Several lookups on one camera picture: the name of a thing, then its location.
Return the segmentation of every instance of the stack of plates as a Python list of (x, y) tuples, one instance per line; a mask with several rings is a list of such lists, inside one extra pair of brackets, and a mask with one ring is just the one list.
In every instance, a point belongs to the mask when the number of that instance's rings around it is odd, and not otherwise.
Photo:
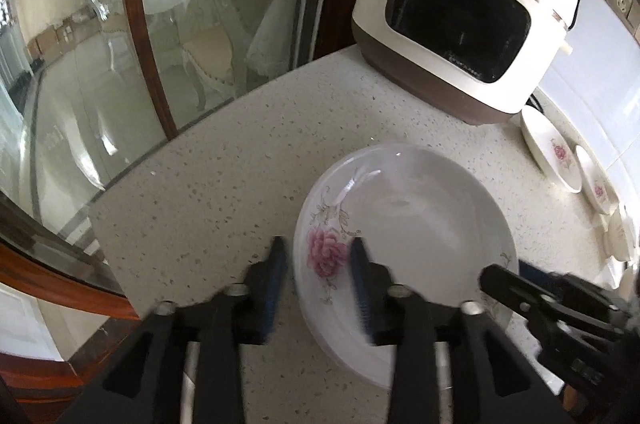
[(348, 271), (348, 244), (363, 237), (371, 259), (428, 301), (488, 304), (506, 327), (511, 311), (485, 298), (482, 269), (517, 273), (511, 232), (488, 191), (430, 149), (382, 144), (359, 150), (318, 179), (298, 218), (293, 248), (300, 305), (320, 346), (339, 364), (389, 387), (393, 349), (370, 346)]

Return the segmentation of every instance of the white floor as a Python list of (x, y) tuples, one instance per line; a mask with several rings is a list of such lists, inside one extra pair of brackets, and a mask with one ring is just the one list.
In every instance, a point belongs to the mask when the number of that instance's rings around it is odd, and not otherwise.
[(0, 350), (4, 353), (69, 360), (108, 319), (49, 303), (0, 283)]
[[(110, 40), (118, 47), (115, 59)], [(197, 111), (196, 92), (181, 66), (164, 70), (161, 81), (179, 127), (222, 100), (208, 90), (205, 110)], [(68, 225), (74, 217), (82, 222), (76, 213), (165, 140), (124, 33), (98, 33), (47, 66), (35, 134), (34, 154), (26, 152), (25, 158), (34, 166), (33, 197), (38, 199), (42, 224), (54, 233), (65, 226), (72, 231)], [(20, 196), (23, 202), (29, 197)]]

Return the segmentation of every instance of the screw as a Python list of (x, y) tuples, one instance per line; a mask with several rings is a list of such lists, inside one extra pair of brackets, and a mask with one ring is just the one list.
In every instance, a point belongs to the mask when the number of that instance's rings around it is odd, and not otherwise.
[(225, 289), (227, 296), (246, 296), (249, 294), (249, 287), (244, 283), (232, 283)]
[(154, 312), (159, 316), (170, 316), (175, 312), (176, 307), (177, 305), (173, 301), (161, 301), (156, 305)]
[(394, 283), (386, 290), (386, 293), (392, 298), (408, 298), (412, 295), (411, 289), (401, 283)]
[(478, 314), (482, 314), (484, 312), (484, 308), (479, 303), (475, 301), (465, 301), (460, 305), (460, 310), (463, 314), (468, 316), (477, 316)]

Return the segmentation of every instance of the glass cabinet door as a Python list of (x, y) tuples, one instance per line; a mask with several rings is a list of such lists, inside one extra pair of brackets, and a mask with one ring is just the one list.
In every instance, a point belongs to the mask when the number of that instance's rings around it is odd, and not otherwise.
[(0, 245), (117, 292), (88, 206), (308, 61), (321, 1), (0, 0)]

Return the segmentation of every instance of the pink flower pattern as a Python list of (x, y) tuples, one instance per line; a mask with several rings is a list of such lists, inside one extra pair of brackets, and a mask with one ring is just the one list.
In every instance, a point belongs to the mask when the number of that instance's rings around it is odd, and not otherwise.
[(561, 144), (556, 144), (556, 146), (554, 146), (554, 152), (559, 160), (564, 160), (566, 158), (566, 149)]
[(347, 263), (347, 245), (338, 238), (338, 232), (332, 227), (312, 227), (306, 235), (309, 249), (306, 264), (319, 278), (334, 277)]
[(551, 140), (551, 144), (553, 145), (554, 154), (556, 154), (556, 158), (560, 161), (560, 164), (566, 169), (571, 168), (574, 162), (569, 150), (566, 149), (564, 144), (556, 143), (554, 139)]

